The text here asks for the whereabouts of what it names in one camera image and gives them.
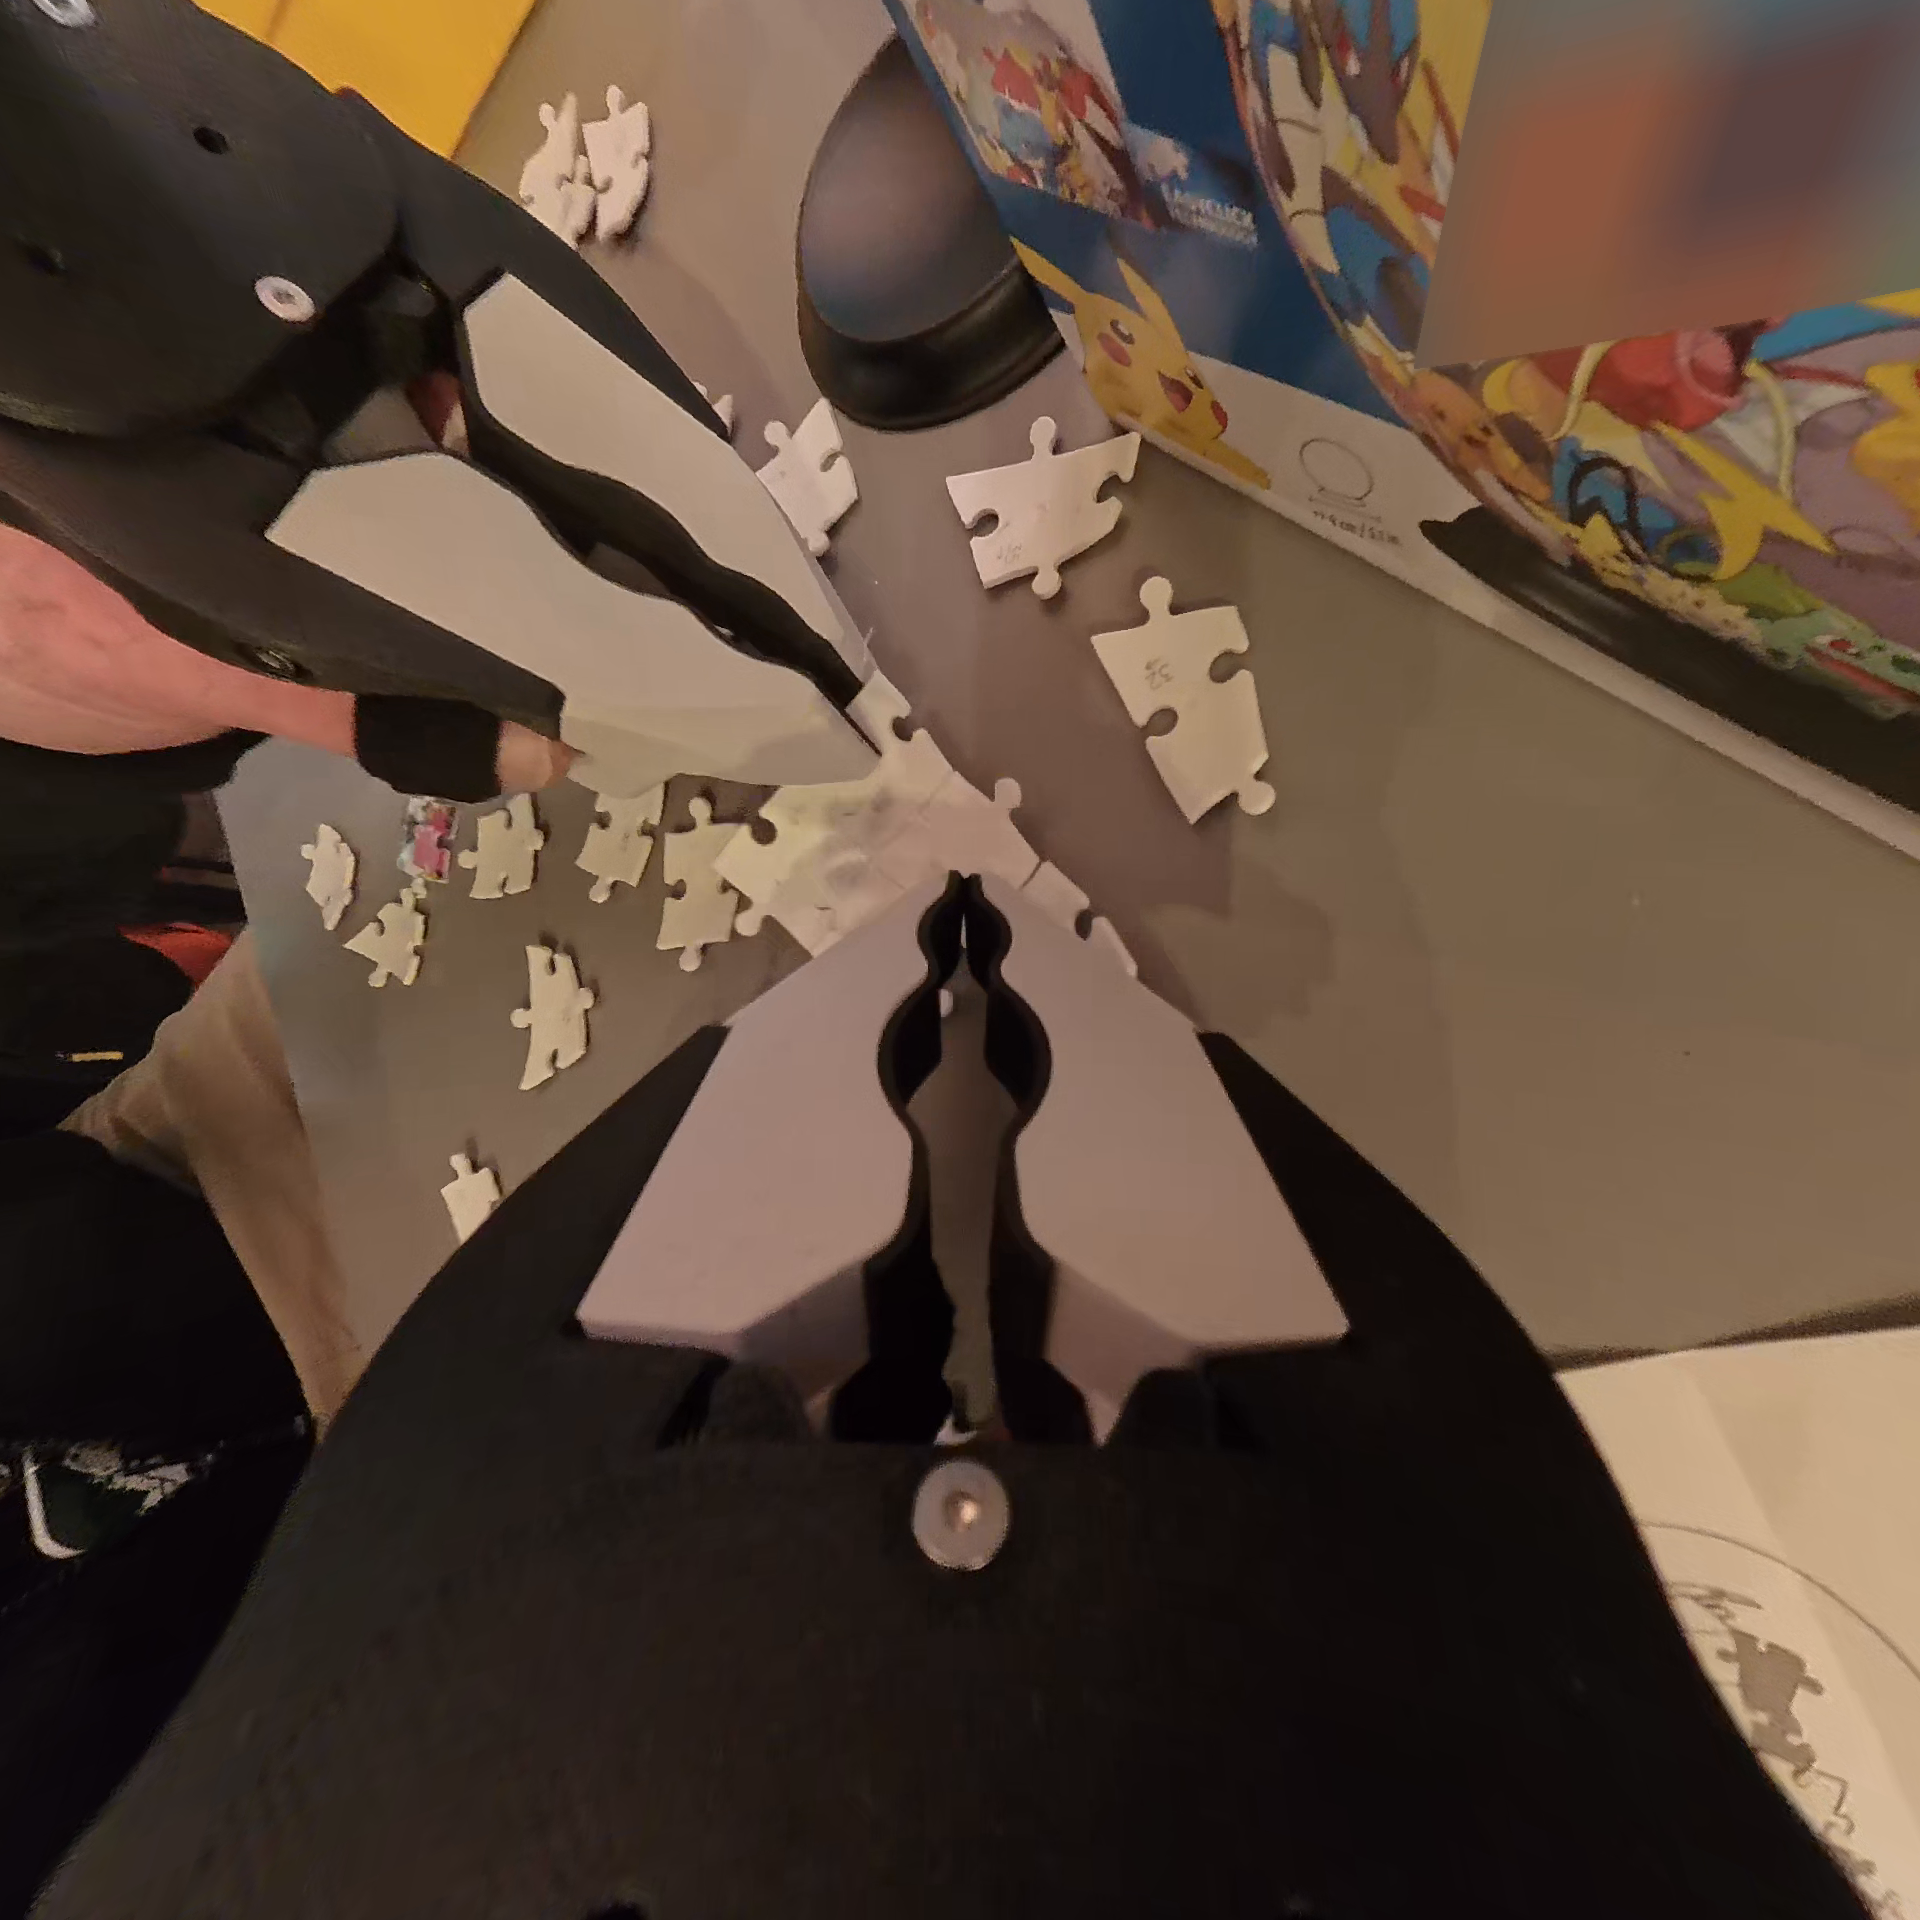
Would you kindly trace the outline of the black round ball stand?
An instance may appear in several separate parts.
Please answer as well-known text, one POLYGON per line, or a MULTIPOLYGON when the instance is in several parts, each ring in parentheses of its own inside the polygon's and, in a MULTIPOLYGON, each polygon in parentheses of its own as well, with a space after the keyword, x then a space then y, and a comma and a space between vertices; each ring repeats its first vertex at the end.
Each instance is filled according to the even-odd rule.
POLYGON ((949 114, 891 34, 810 158, 795 236, 800 347, 846 419, 911 433, 981 413, 1065 353, 949 114))

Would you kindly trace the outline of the person's black jacket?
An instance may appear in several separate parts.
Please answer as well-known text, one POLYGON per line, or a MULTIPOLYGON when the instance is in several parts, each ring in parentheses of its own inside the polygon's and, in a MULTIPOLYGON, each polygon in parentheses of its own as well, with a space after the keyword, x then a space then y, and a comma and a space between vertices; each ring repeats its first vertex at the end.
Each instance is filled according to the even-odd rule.
POLYGON ((3 962, 3 1915, 193 1687, 319 1428, 209 1207, 56 1129, 203 978, 123 935, 3 962))

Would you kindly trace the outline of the person's beige trousers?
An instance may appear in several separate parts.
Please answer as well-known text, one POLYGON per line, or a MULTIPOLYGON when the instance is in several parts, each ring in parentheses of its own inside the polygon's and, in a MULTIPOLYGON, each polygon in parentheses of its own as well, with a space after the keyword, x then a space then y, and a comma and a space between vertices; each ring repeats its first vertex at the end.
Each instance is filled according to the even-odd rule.
POLYGON ((325 1430, 367 1367, 346 1313, 318 1164, 243 930, 149 1054, 59 1119, 61 1133, 201 1197, 265 1307, 325 1430))

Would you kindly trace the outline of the small white puzzle section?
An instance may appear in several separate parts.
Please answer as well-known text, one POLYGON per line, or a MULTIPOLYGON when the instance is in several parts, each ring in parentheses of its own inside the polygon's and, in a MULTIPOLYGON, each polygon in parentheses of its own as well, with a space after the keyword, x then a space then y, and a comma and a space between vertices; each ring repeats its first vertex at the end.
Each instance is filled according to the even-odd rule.
POLYGON ((865 775, 785 783, 759 805, 713 859, 735 893, 734 932, 783 927, 809 956, 872 922, 911 884, 905 843, 953 775, 922 729, 905 729, 906 699, 879 670, 851 702, 855 727, 878 749, 865 775))

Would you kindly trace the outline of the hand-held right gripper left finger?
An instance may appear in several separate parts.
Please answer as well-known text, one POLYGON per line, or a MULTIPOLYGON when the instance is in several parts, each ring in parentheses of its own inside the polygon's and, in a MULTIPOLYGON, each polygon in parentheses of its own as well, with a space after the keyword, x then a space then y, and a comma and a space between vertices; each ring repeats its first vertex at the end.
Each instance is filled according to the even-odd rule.
POLYGON ((949 1427, 953 1300, 910 1101, 941 1060, 965 908, 939 873, 726 1023, 582 1332, 778 1373, 834 1438, 949 1427))

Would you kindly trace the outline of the person's left hand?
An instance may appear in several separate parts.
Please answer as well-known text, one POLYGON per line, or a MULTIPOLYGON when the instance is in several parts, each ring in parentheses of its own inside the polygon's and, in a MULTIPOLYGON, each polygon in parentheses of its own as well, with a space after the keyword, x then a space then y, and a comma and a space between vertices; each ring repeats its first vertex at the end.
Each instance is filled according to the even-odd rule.
POLYGON ((568 746, 490 713, 400 711, 206 655, 50 545, 2 533, 3 788, 184 788, 251 738, 357 761, 401 791, 479 801, 571 772, 568 746))

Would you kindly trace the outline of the colourful cartoon puzzle box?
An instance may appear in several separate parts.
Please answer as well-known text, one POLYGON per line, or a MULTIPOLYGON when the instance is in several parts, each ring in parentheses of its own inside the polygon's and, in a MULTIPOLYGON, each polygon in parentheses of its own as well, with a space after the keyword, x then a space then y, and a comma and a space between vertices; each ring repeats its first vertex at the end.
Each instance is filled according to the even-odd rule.
POLYGON ((1091 399, 1914 815, 1914 5, 888 5, 1091 399))

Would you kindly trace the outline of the white instruction sheet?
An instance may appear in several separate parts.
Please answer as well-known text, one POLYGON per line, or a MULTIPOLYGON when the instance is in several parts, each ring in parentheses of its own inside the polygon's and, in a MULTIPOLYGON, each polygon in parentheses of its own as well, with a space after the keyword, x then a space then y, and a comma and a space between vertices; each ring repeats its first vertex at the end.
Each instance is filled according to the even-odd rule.
POLYGON ((1872 1915, 1918 1915, 1918 1332, 1561 1373, 1694 1654, 1872 1915))

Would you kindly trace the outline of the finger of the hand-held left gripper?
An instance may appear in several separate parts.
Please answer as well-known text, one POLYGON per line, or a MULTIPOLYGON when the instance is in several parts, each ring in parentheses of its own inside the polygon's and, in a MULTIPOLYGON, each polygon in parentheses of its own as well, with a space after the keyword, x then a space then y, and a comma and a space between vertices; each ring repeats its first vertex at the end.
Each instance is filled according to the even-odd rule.
POLYGON ((656 383, 509 274, 458 315, 458 373, 470 459, 566 540, 646 569, 658 612, 691 618, 665 690, 594 668, 590 718, 638 729, 678 703, 721 738, 859 738, 872 661, 699 390, 656 383))
POLYGON ((669 777, 846 783, 878 761, 810 665, 739 615, 614 583, 446 452, 315 471, 266 540, 552 689, 568 775, 601 795, 669 777))

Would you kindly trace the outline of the yellow plastic case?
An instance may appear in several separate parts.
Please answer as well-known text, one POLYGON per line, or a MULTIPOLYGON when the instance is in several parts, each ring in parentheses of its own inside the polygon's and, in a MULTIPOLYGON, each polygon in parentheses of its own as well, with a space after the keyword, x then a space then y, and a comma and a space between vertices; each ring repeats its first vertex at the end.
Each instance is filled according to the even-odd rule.
POLYGON ((537 3, 201 3, 451 158, 537 3))

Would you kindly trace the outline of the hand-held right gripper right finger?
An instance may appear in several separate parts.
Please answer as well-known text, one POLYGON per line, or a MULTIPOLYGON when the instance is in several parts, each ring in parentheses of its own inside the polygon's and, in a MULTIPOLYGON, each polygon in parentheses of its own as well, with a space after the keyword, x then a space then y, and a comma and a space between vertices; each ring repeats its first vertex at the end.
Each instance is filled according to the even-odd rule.
POLYGON ((1336 1343, 1349 1316, 1192 1021, 1006 881, 970 877, 965 913, 1015 1109, 990 1242, 1008 1434, 1098 1445, 1146 1375, 1336 1343))

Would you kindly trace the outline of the person's left forearm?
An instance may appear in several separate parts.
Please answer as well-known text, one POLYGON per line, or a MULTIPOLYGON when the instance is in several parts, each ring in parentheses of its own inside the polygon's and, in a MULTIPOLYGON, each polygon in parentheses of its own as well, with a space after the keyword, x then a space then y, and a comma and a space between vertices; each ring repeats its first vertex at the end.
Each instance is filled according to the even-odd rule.
POLYGON ((2 746, 2 956, 130 923, 171 862, 184 802, 233 777, 263 733, 117 754, 2 746))

